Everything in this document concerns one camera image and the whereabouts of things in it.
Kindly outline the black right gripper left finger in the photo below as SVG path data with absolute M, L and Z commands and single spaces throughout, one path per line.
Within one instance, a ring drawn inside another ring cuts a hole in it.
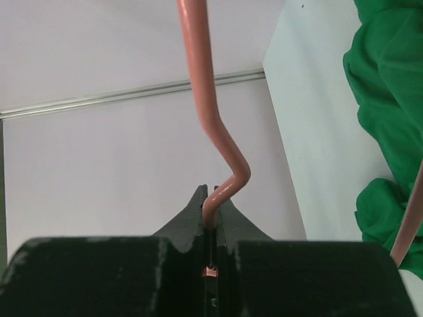
M 1 278 L 1 315 L 203 316 L 207 191 L 150 236 L 27 240 Z

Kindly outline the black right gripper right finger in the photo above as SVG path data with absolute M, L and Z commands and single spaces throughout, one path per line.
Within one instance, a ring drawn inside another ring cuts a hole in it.
M 415 316 L 378 244 L 270 238 L 226 201 L 217 214 L 220 316 Z

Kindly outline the green t shirt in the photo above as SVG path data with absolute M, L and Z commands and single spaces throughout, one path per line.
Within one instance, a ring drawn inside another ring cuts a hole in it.
M 393 175 L 358 195 L 365 242 L 391 250 L 422 163 L 422 2 L 356 1 L 360 28 L 343 66 L 358 103 L 358 122 Z

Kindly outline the pink wire hanger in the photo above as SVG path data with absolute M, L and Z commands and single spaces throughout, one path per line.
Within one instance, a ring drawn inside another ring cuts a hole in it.
M 217 227 L 218 209 L 246 186 L 251 177 L 250 166 L 222 122 L 212 62 L 212 48 L 206 1 L 178 1 L 178 15 L 184 40 L 190 84 L 201 126 L 219 151 L 233 174 L 209 195 L 202 205 L 204 228 Z M 414 183 L 407 209 L 390 255 L 397 266 L 403 262 L 422 225 L 422 169 Z

